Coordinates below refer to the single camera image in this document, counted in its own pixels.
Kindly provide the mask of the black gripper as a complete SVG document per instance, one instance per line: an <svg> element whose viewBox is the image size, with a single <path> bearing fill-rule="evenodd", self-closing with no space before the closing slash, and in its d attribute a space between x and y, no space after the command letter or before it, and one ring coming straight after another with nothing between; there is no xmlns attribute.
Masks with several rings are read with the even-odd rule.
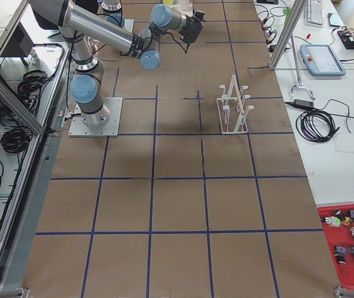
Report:
<svg viewBox="0 0 354 298"><path fill-rule="evenodd" d="M195 43L202 28L203 26L200 20L188 18L181 30L181 41L184 43Z"/></svg>

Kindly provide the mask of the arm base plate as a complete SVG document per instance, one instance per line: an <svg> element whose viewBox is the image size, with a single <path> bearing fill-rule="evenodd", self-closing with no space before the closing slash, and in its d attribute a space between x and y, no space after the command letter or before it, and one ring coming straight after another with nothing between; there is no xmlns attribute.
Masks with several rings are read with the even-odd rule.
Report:
<svg viewBox="0 0 354 298"><path fill-rule="evenodd" d="M103 97L103 106L95 114L81 112L78 104L71 120L70 137L117 137L122 113L122 97Z"/></svg>

